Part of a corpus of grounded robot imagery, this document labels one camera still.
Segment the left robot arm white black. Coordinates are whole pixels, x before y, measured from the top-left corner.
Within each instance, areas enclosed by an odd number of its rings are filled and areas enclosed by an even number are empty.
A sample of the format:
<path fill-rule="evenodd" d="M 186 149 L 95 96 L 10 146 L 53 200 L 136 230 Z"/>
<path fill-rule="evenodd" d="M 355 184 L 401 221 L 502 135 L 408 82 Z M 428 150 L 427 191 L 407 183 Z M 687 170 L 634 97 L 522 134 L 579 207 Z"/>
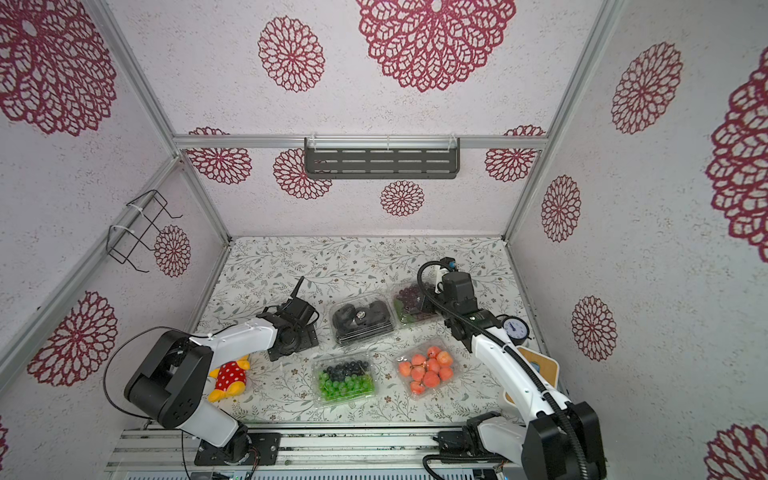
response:
<path fill-rule="evenodd" d="M 245 391 L 252 354 L 265 352 L 275 362 L 318 345 L 319 314 L 298 296 L 303 282 L 298 280 L 285 302 L 265 307 L 249 321 L 206 335 L 162 334 L 124 397 L 162 427 L 199 438 L 203 465 L 264 460 L 248 428 L 217 403 Z"/>

